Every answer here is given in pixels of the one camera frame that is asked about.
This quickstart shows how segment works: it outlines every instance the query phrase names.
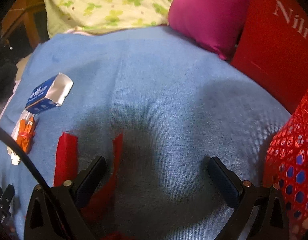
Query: blue cloth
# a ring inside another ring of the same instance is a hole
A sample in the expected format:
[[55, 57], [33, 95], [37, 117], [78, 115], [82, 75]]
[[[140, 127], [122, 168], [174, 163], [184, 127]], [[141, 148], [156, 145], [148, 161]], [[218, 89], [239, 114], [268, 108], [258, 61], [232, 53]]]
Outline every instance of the blue cloth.
[[[33, 88], [59, 72], [74, 85], [61, 107], [37, 116], [29, 157], [52, 186], [63, 131], [78, 136], [79, 169], [96, 155], [111, 167], [111, 140], [123, 132], [115, 207], [93, 227], [99, 236], [119, 230], [136, 239], [214, 239], [233, 210], [208, 177], [206, 162], [218, 156], [258, 185], [269, 142], [290, 117], [217, 55], [169, 27], [155, 27], [100, 37], [62, 34], [40, 45], [0, 126], [11, 133]], [[11, 165], [0, 142], [0, 186], [9, 183], [23, 238], [37, 183], [22, 163]]]

